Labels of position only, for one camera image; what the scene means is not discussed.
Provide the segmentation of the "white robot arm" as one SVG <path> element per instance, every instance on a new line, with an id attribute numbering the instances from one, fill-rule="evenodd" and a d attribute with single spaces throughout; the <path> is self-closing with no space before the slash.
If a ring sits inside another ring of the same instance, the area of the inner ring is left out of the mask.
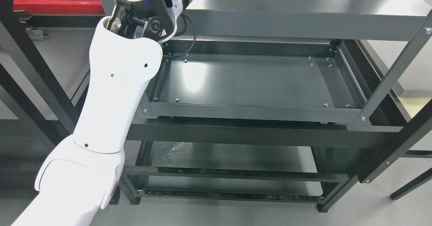
<path id="1" fill-rule="evenodd" d="M 138 104 L 163 60 L 163 43 L 193 0 L 113 0 L 96 26 L 90 76 L 74 132 L 39 169 L 35 199 L 14 226 L 88 226 L 108 206 L 125 164 L 124 144 Z"/>

